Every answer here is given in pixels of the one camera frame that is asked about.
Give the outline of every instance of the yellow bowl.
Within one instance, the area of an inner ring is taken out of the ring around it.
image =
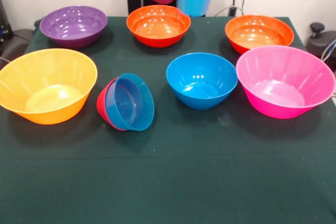
[[[80,52],[31,52],[0,71],[0,105],[34,123],[61,123],[82,109],[97,74],[95,63]]]

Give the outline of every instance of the blue bowl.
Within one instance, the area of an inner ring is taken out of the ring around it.
[[[146,130],[154,119],[154,101],[145,82],[132,73],[121,75],[106,92],[106,112],[121,130]]]
[[[228,60],[204,52],[173,60],[166,78],[175,95],[196,110],[207,110],[223,102],[238,83],[236,69]]]

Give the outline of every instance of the red bowl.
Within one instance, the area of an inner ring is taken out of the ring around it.
[[[294,40],[294,32],[285,22],[260,15],[231,19],[225,26],[225,33],[240,54],[260,46],[289,46]]]
[[[133,11],[127,27],[142,43],[150,47],[168,47],[178,42],[188,31],[191,19],[178,8],[150,5]]]
[[[118,127],[116,127],[111,120],[109,119],[109,116],[107,115],[107,111],[106,111],[106,106],[105,106],[105,98],[106,98],[106,92],[108,90],[108,88],[112,85],[112,83],[114,83],[116,80],[118,79],[118,77],[116,77],[115,79],[113,79],[109,84],[106,85],[106,87],[100,92],[98,98],[97,98],[97,111],[100,114],[100,116],[106,121],[108,122],[111,126],[113,126],[115,129],[119,130],[119,131],[126,131],[124,129],[120,129]]]

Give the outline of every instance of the table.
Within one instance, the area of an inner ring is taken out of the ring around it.
[[[42,126],[1,108],[0,223],[335,223],[331,100],[277,120],[257,112],[240,84],[208,111],[189,109],[171,91],[165,70],[182,54],[236,63],[228,20],[194,18],[180,42],[155,49],[133,38],[124,17],[110,17],[81,50],[99,74],[77,116]],[[292,46],[304,48],[297,33]],[[53,47],[37,31],[27,51]],[[119,132],[96,111],[100,91],[125,72],[153,94],[155,119],[143,132]]]

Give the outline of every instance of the bowl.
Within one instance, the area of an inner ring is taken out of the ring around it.
[[[114,78],[109,84],[106,85],[106,87],[100,92],[98,98],[97,98],[97,111],[100,114],[100,116],[106,121],[108,122],[111,126],[113,126],[114,128],[116,128],[119,131],[125,131],[123,129],[120,129],[118,127],[116,127],[111,120],[109,119],[109,116],[107,115],[107,111],[106,111],[106,92],[108,90],[108,88],[112,85],[112,83],[114,83],[116,80],[118,79],[118,77]]]
[[[127,27],[142,43],[163,48],[178,42],[191,25],[189,16],[167,5],[150,5],[133,11]]]
[[[95,63],[80,52],[31,52],[0,71],[0,105],[34,123],[61,123],[81,110],[96,80]]]
[[[146,83],[132,73],[122,74],[106,91],[111,125],[118,130],[144,131],[154,119],[154,101]]]
[[[236,69],[228,60],[205,52],[176,58],[167,67],[166,78],[175,95],[196,110],[223,102],[238,82]]]
[[[273,118],[295,118],[326,102],[335,90],[330,68],[297,48],[255,48],[238,59],[236,68],[252,106]]]
[[[294,40],[294,32],[285,22],[260,15],[231,19],[225,26],[225,33],[240,54],[260,46],[289,46]]]
[[[60,46],[79,49],[93,44],[106,24],[107,16],[101,10],[90,6],[68,6],[45,16],[40,30]]]

